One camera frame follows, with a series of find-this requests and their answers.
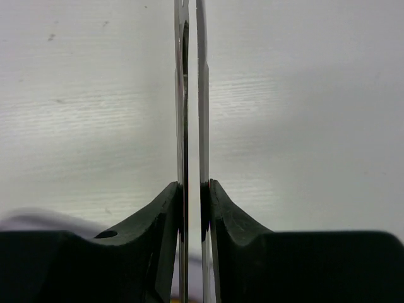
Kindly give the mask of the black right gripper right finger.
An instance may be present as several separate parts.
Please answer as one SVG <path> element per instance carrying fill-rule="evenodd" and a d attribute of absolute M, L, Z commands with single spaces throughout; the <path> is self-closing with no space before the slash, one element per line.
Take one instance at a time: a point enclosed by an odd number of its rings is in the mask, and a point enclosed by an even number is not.
<path fill-rule="evenodd" d="M 218 302 L 402 302 L 403 244 L 382 231 L 274 232 L 210 182 Z"/>

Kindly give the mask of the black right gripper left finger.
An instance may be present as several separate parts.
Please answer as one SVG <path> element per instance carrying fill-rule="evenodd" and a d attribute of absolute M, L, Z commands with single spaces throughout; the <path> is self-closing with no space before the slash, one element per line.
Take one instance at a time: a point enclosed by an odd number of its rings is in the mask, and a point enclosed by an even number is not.
<path fill-rule="evenodd" d="M 92 239 L 68 231 L 1 233 L 2 302 L 168 302 L 181 189 Z"/>

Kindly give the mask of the metal serving tongs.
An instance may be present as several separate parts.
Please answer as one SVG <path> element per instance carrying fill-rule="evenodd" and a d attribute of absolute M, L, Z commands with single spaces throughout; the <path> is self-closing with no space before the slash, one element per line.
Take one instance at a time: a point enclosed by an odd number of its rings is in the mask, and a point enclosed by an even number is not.
<path fill-rule="evenodd" d="M 189 300 L 189 3 L 174 3 L 177 178 L 181 187 L 179 298 Z M 198 59 L 199 200 L 201 211 L 202 301 L 211 302 L 209 178 L 209 66 L 206 10 L 196 1 Z"/>

